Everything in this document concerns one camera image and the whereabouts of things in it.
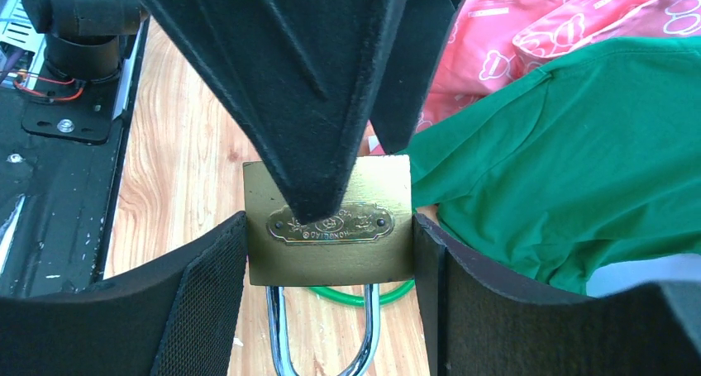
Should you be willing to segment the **brass padlock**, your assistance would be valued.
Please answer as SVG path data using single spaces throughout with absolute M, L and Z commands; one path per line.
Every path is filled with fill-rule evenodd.
M 286 287 L 364 288 L 365 335 L 344 375 L 363 375 L 379 347 L 382 283 L 414 274 L 410 159 L 357 158 L 340 207 L 304 224 L 262 162 L 243 166 L 249 283 L 267 294 L 269 337 L 278 375 L 295 375 L 285 309 Z

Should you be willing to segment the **green t-shirt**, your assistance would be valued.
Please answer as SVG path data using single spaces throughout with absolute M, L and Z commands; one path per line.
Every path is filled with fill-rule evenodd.
M 528 278 L 700 251 L 700 40 L 618 37 L 416 134 L 412 204 Z

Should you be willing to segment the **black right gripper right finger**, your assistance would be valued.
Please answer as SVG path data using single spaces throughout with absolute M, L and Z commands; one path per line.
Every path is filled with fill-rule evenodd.
M 697 375 L 700 286 L 594 298 L 518 274 L 413 218 L 417 300 L 433 375 Z

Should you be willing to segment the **pink patterned garment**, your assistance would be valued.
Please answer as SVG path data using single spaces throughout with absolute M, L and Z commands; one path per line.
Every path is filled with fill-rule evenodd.
M 468 0 L 406 154 L 700 153 L 700 0 Z

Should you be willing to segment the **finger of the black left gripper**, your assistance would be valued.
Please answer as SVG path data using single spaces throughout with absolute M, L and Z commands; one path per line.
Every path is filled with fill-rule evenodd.
M 407 0 L 370 116 L 384 153 L 412 139 L 463 1 Z
M 302 222 L 337 211 L 407 0 L 139 0 Z

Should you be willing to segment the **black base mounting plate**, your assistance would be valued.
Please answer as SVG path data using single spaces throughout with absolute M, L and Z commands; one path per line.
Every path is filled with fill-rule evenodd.
M 40 105 L 1 91 L 1 294 L 76 293 L 103 278 L 148 27 L 121 77 Z

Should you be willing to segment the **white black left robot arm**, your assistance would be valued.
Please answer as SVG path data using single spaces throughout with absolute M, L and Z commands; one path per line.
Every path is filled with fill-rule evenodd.
M 408 146 L 464 0 L 21 1 L 51 39 L 156 19 L 312 222 L 338 210 L 367 125 Z

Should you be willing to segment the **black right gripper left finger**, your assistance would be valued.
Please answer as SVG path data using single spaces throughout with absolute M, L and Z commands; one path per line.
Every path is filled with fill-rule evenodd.
M 224 375 L 246 272 L 246 216 L 76 293 L 1 301 L 4 375 Z

